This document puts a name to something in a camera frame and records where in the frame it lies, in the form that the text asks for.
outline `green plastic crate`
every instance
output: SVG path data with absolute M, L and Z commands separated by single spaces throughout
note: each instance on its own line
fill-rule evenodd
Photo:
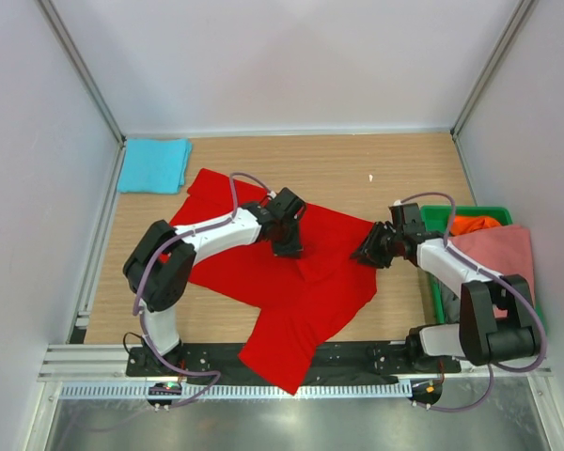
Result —
M 451 207 L 445 205 L 425 205 L 420 208 L 422 220 L 427 230 L 444 232 L 447 228 L 447 221 L 451 214 Z M 502 226 L 512 224 L 509 211 L 503 207 L 458 207 L 457 214 L 461 216 L 491 216 L 499 221 Z M 434 277 L 429 275 L 429 283 L 431 284 L 432 298 L 434 301 L 434 312 L 436 320 L 439 324 L 445 324 L 445 312 L 443 311 L 443 302 L 441 301 L 441 289 Z

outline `wooden surface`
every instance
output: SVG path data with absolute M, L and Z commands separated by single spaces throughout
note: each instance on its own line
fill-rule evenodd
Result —
M 225 174 L 248 172 L 274 190 L 288 186 L 307 202 L 370 221 L 390 219 L 388 205 L 423 191 L 442 191 L 458 204 L 472 204 L 447 133 L 202 138 L 193 144 L 182 193 L 119 197 L 87 343 L 120 343 L 124 333 L 139 332 L 121 268 L 148 226 L 169 220 L 180 208 L 185 188 L 202 167 Z M 427 198 L 420 203 L 442 202 Z M 390 269 L 378 271 L 378 293 L 333 339 L 402 339 L 410 327 L 434 321 L 424 275 L 398 259 Z M 189 284 L 178 303 L 178 328 L 188 342 L 244 342 L 258 312 Z

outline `red cloth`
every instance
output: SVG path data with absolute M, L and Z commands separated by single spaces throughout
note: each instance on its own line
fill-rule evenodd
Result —
M 265 191 L 236 182 L 239 203 Z M 202 169 L 171 220 L 179 226 L 232 209 L 227 176 Z M 376 270 L 350 259 L 372 223 L 308 204 L 300 223 L 300 259 L 274 257 L 269 242 L 207 258 L 190 281 L 261 308 L 239 357 L 263 379 L 295 394 L 316 347 L 338 333 L 376 293 Z

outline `blue towel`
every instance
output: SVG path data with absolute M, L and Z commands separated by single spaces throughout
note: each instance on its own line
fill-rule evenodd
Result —
M 129 139 L 117 189 L 121 193 L 178 193 L 191 150 L 186 139 Z
M 190 152 L 192 152 L 192 143 L 190 141 L 188 141 L 187 139 L 186 141 L 186 153 L 184 155 L 184 166 L 181 170 L 181 174 L 180 174 L 180 187 L 184 186 L 184 183 L 186 183 L 186 180 L 184 179 L 184 174 L 186 174 L 186 166 L 188 165 L 188 159 L 190 158 Z

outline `purple cable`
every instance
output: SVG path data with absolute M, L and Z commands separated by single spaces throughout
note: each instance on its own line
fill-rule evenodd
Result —
M 229 175 L 229 186 L 230 186 L 230 191 L 232 193 L 232 205 L 233 205 L 231 214 L 226 219 L 222 220 L 220 223 L 213 224 L 213 225 L 204 225 L 200 228 L 197 228 L 196 230 L 191 230 L 191 231 L 188 231 L 188 232 L 181 233 L 181 234 L 176 235 L 175 237 L 167 240 L 161 246 L 159 246 L 159 248 L 154 252 L 154 254 L 152 254 L 152 256 L 150 256 L 149 262 L 147 263 L 147 267 L 144 270 L 144 272 L 142 273 L 140 283 L 138 284 L 138 290 L 136 291 L 135 299 L 133 301 L 132 313 L 133 313 L 134 316 L 137 316 L 140 313 L 142 313 L 143 309 L 140 307 L 140 301 L 142 300 L 142 294 L 144 293 L 144 289 L 146 287 L 147 280 L 149 279 L 149 275 L 150 275 L 150 272 L 152 271 L 152 268 L 154 267 L 154 264 L 156 263 L 159 256 L 165 251 L 165 249 L 167 249 L 169 246 L 171 246 L 174 242 L 183 240 L 185 237 L 188 237 L 188 236 L 196 234 L 196 233 L 206 232 L 208 230 L 214 230 L 215 228 L 225 226 L 226 224 L 229 224 L 234 220 L 234 218 L 236 217 L 236 213 L 238 211 L 238 194 L 236 192 L 236 185 L 234 184 L 234 179 L 236 177 L 246 177 L 248 179 L 251 179 L 254 182 L 256 182 L 259 186 L 261 186 L 265 191 L 267 191 L 268 194 L 272 192 L 270 190 L 270 188 L 265 183 L 263 183 L 261 180 L 259 180 L 257 177 L 251 176 L 250 174 L 246 174 L 244 172 L 233 172 L 232 174 L 230 174 Z M 156 350 L 154 343 L 150 339 L 149 333 L 146 330 L 144 317 L 142 317 L 142 316 L 140 317 L 140 327 L 142 329 L 142 333 L 144 334 L 144 340 L 146 341 L 150 350 L 152 350 L 152 353 L 159 360 L 159 362 L 161 362 L 167 368 L 171 369 L 172 371 L 175 371 L 176 373 L 180 373 L 180 374 L 182 374 L 186 377 L 191 377 L 191 378 L 192 377 L 213 376 L 213 379 L 202 390 L 200 390 L 198 393 L 195 393 L 191 397 L 188 397 L 188 398 L 183 399 L 181 401 L 172 403 L 169 406 L 169 409 L 176 409 L 178 407 L 187 406 L 188 404 L 195 402 L 199 397 L 203 396 L 208 390 L 210 390 L 221 378 L 222 373 L 220 373 L 219 371 L 200 371 L 200 372 L 198 372 L 198 371 L 188 371 L 188 370 L 181 369 L 181 368 L 178 368 L 176 366 L 171 365 Z M 78 428 L 82 428 L 83 430 L 86 430 L 88 432 L 96 432 L 96 433 L 110 432 L 112 430 L 120 428 L 124 424 L 133 420 L 135 417 L 140 416 L 141 414 L 144 414 L 146 412 L 152 412 L 152 409 L 143 409 L 141 411 L 138 411 L 138 412 L 128 416 L 127 418 L 119 421 L 118 423 L 116 423 L 115 425 L 113 425 L 109 428 L 88 428 L 88 427 L 79 425 L 77 423 L 77 418 L 78 418 L 80 413 L 78 412 L 71 417 L 71 420 L 70 420 L 69 424 L 67 425 L 67 427 L 65 428 L 65 431 L 63 432 L 63 435 L 62 435 L 60 441 L 58 442 L 58 446 L 56 447 L 56 449 L 59 450 L 59 451 L 62 449 L 62 447 L 65 443 L 65 439 L 67 438 L 67 436 L 71 432 L 71 428 L 73 426 L 77 426 Z
M 140 278 L 140 283 L 138 284 L 138 290 L 136 291 L 135 299 L 133 300 L 133 308 L 132 308 L 132 314 L 135 317 L 137 317 L 138 314 L 140 313 L 140 301 L 142 301 L 142 295 L 144 294 L 144 289 L 146 287 L 147 281 L 149 280 L 150 272 L 152 271 L 154 264 L 157 262 L 157 259 L 161 256 L 161 254 L 165 251 L 165 249 L 171 246 L 174 242 L 183 240 L 184 238 L 189 237 L 190 235 L 206 232 L 208 230 L 214 230 L 221 226 L 225 226 L 226 224 L 229 224 L 234 220 L 234 218 L 236 217 L 236 213 L 238 211 L 238 194 L 236 193 L 236 185 L 234 184 L 234 178 L 236 177 L 246 177 L 248 179 L 251 179 L 257 184 L 259 184 L 268 193 L 271 192 L 268 186 L 265 183 L 263 183 L 261 180 L 259 180 L 257 177 L 251 176 L 250 174 L 246 174 L 244 172 L 231 173 L 229 175 L 229 188 L 230 191 L 232 192 L 232 205 L 233 205 L 231 214 L 227 218 L 223 219 L 220 223 L 204 225 L 195 230 L 188 230 L 187 232 L 180 233 L 179 235 L 170 238 L 169 240 L 167 240 L 157 248 L 154 254 L 150 256 L 149 262 L 147 263 L 147 267 L 142 273 L 142 277 Z
M 451 214 L 449 215 L 449 219 L 447 220 L 447 228 L 445 230 L 445 233 L 443 234 L 443 245 L 445 246 L 445 249 L 451 255 L 453 255 L 455 258 L 457 258 L 459 261 L 465 264 L 468 268 L 478 272 L 479 274 L 484 275 L 485 277 L 489 277 L 490 279 L 498 283 L 501 287 L 509 291 L 514 296 L 514 298 L 517 299 L 518 302 L 525 307 L 527 313 L 533 319 L 533 322 L 535 323 L 535 327 L 539 331 L 540 350 L 539 350 L 539 354 L 537 355 L 537 358 L 532 364 L 523 366 L 522 368 L 514 368 L 512 366 L 507 366 L 503 364 L 494 364 L 494 365 L 500 369 L 503 369 L 504 371 L 509 371 L 512 373 L 526 373 L 528 371 L 532 371 L 538 368 L 539 365 L 541 365 L 541 363 L 545 359 L 545 354 L 547 353 L 547 335 L 545 333 L 545 329 L 543 328 L 543 324 L 541 323 L 539 315 L 537 315 L 537 312 L 532 307 L 532 305 L 526 300 L 526 298 L 522 294 L 520 294 L 514 287 L 512 287 L 510 284 L 508 284 L 501 278 L 497 277 L 493 273 L 486 271 L 484 268 L 480 268 L 478 265 L 474 264 L 472 261 L 462 256 L 462 254 L 457 252 L 455 249 L 453 249 L 452 246 L 449 245 L 449 232 L 451 231 L 451 226 L 453 226 L 453 222 L 455 221 L 455 216 L 457 213 L 457 207 L 453 197 L 451 197 L 449 194 L 440 193 L 437 191 L 429 191 L 426 193 L 410 195 L 409 197 L 406 197 L 403 200 L 401 200 L 401 203 L 403 204 L 417 197 L 424 197 L 428 195 L 440 195 L 445 199 L 447 199 L 451 204 Z M 431 406 L 431 410 L 438 412 L 466 412 L 480 405 L 481 402 L 483 402 L 485 399 L 487 399 L 487 397 L 489 397 L 489 395 L 491 394 L 491 390 L 493 389 L 494 386 L 493 370 L 491 369 L 490 365 L 488 365 L 488 368 L 489 368 L 489 388 L 487 389 L 487 391 L 485 392 L 485 394 L 482 396 L 481 399 L 474 402 L 473 404 L 470 404 L 469 406 L 464 406 L 460 408 L 451 409 L 451 408 Z M 421 407 L 426 407 L 426 404 L 422 404 L 422 403 L 417 403 L 417 404 L 420 405 Z
M 461 413 L 461 412 L 471 411 L 487 400 L 487 398 L 491 395 L 491 391 L 493 390 L 493 387 L 495 386 L 495 375 L 493 373 L 493 368 L 490 365 L 487 365 L 487 368 L 489 368 L 489 386 L 487 387 L 487 390 L 485 391 L 484 395 L 480 397 L 478 401 L 475 401 L 472 404 L 468 404 L 467 406 L 463 406 L 463 407 L 437 407 L 437 406 L 429 406 L 428 404 L 424 404 L 423 402 L 416 402 L 415 404 L 418 407 L 423 407 L 424 409 L 435 411 L 435 412 Z

